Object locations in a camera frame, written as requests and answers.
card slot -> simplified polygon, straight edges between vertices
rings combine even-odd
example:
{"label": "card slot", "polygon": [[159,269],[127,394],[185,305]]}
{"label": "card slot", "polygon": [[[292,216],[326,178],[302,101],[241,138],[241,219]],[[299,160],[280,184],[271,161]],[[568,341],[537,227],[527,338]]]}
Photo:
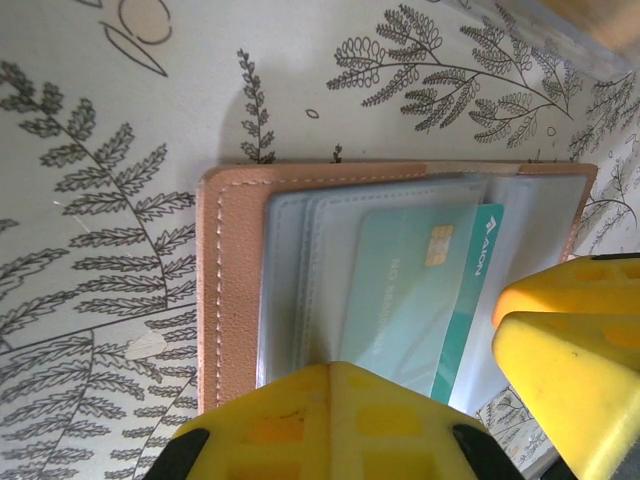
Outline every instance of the card slot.
{"label": "card slot", "polygon": [[[479,182],[477,179],[430,180],[420,183],[424,185],[422,188],[414,187],[402,194],[393,191],[398,185],[387,185],[378,186],[378,193],[343,192],[318,202],[304,316],[296,320],[306,333],[301,343],[302,355],[298,356],[297,367],[338,359],[359,225],[368,211],[420,204],[477,204],[484,192],[484,181]],[[371,187],[367,189],[370,192],[376,191]]]}
{"label": "card slot", "polygon": [[504,216],[451,392],[451,406],[473,414],[507,385],[491,351],[495,302],[509,283],[558,263],[586,182],[583,175],[489,180],[485,201],[502,203]]}

wallpaper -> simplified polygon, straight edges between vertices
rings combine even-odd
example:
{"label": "wallpaper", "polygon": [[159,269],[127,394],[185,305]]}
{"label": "wallpaper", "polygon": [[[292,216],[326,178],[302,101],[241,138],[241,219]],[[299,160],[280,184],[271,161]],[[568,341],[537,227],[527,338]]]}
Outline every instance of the wallpaper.
{"label": "wallpaper", "polygon": [[222,163],[592,162],[638,249],[640,88],[452,0],[7,0],[0,479],[139,479],[196,415],[194,193]]}

card holder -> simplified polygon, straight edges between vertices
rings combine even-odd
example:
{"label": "card holder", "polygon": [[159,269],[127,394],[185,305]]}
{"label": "card holder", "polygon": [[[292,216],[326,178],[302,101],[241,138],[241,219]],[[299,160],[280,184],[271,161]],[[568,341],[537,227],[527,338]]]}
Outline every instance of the card holder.
{"label": "card holder", "polygon": [[489,346],[494,329],[487,319],[502,289],[566,258],[582,212],[585,175],[545,175],[495,178],[487,187],[487,202],[504,205],[502,227],[469,331],[457,381],[449,404],[473,413],[507,386]]}
{"label": "card holder", "polygon": [[[266,215],[257,385],[309,363],[338,359],[351,263],[367,212],[475,205],[485,186],[484,180],[457,177],[276,195]],[[320,351],[322,345],[333,351]]]}
{"label": "card holder", "polygon": [[[583,164],[398,162],[239,166],[216,169],[208,173],[203,178],[197,199],[201,409],[220,405],[256,386],[259,344],[262,342],[264,346],[264,340],[259,337],[259,333],[262,333],[258,319],[261,311],[265,216],[272,196],[284,192],[308,192],[327,187],[433,179],[441,178],[442,175],[462,173],[481,173],[491,178],[581,175],[586,181],[577,208],[564,205],[562,202],[553,207],[565,210],[568,217],[573,217],[569,233],[557,231],[556,235],[552,235],[553,248],[550,250],[558,250],[557,245],[562,247],[572,241],[596,171],[594,166]],[[530,228],[536,233],[536,229],[541,228],[541,225],[533,224]],[[514,258],[523,258],[522,252]],[[529,259],[528,262],[525,261],[527,265],[535,265],[536,259]],[[520,274],[523,270],[516,268],[514,272]],[[478,322],[474,320],[472,331],[478,328],[477,325]],[[483,353],[487,353],[489,345],[484,344],[482,349]],[[478,369],[468,369],[465,373],[463,365],[464,358],[458,376],[482,377]],[[455,398],[464,401],[467,393],[469,392],[459,393],[454,389],[452,401]]]}
{"label": "card holder", "polygon": [[313,218],[309,268],[306,278],[300,277],[306,291],[299,299],[304,303],[296,318],[300,351],[294,368],[338,360],[360,227],[368,213],[413,206],[477,205],[484,189],[482,180],[434,179],[326,191],[311,202],[307,207]]}

card chip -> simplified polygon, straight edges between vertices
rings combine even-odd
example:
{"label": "card chip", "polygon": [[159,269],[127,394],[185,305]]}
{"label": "card chip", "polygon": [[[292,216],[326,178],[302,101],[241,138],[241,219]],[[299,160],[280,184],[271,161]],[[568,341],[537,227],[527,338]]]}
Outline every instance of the card chip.
{"label": "card chip", "polygon": [[447,261],[447,253],[449,253],[452,236],[453,225],[441,225],[431,231],[427,259],[424,262],[425,267],[442,265]]}

tan leather wallet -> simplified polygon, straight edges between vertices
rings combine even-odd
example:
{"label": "tan leather wallet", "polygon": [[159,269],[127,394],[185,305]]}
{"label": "tan leather wallet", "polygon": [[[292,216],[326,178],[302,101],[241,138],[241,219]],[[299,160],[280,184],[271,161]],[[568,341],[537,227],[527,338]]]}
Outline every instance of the tan leather wallet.
{"label": "tan leather wallet", "polygon": [[597,168],[569,163],[393,162],[233,166],[207,172],[198,190],[196,228],[200,410],[255,388],[264,222],[272,194],[452,173],[584,175],[582,200],[559,259],[564,260]]}

